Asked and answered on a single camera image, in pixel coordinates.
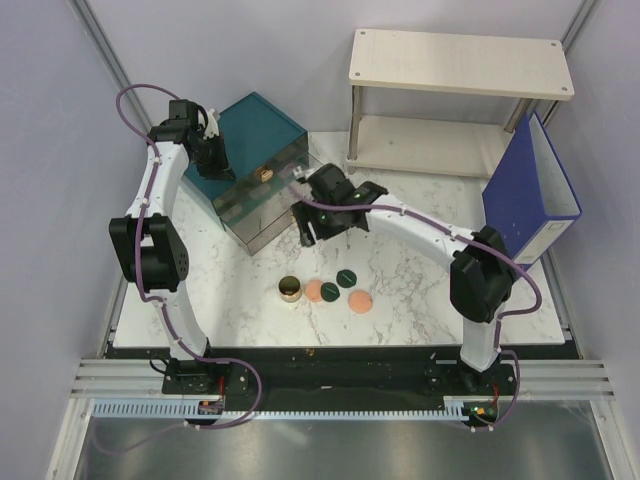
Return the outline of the teal drawer organizer box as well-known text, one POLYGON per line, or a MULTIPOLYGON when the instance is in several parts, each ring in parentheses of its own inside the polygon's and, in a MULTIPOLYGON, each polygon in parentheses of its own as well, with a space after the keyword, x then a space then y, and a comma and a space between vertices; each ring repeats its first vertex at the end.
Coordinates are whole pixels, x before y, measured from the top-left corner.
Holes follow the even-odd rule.
POLYGON ((206 180, 200 177, 194 165, 185 173, 185 178, 212 207, 213 200, 248 174, 251 168, 268 160, 303 133, 308 134, 295 120, 256 92, 222 111, 219 127, 236 179, 206 180))

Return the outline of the gold round jar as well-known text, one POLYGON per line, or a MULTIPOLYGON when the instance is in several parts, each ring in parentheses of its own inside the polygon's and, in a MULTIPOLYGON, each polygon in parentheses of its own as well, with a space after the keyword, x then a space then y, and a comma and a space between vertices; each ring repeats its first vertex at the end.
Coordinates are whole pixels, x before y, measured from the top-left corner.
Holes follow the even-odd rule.
POLYGON ((302 296, 302 283, 292 275, 282 277, 277 288, 281 299, 286 303, 295 303, 302 296))

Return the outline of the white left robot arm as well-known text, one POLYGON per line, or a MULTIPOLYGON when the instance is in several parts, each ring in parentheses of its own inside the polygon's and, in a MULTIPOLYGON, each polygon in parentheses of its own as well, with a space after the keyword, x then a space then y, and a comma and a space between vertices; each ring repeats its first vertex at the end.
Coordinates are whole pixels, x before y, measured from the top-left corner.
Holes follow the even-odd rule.
POLYGON ((215 110, 186 99, 169 103, 166 120, 144 134, 147 162, 126 214, 109 235, 125 279, 154 307, 169 340, 161 373, 166 394, 221 392, 222 374, 209 363, 210 342, 195 318, 186 289, 187 248, 172 222, 181 179, 189 166, 214 180, 234 180, 215 110))

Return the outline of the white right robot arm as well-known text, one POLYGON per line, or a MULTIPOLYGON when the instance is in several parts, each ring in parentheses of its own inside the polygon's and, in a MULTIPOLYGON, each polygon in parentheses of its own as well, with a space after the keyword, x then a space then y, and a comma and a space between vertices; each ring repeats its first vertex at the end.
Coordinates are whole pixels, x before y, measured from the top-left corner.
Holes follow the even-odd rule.
POLYGON ((311 197, 297 189, 292 212, 304 247, 351 229, 385 233, 439 264, 449 274, 449 301, 463 319, 458 381, 467 392, 483 392, 494 381, 499 354, 498 316, 515 283, 499 233, 448 225, 408 208, 389 191, 366 181, 356 187, 340 167, 296 167, 294 181, 306 185, 311 197))

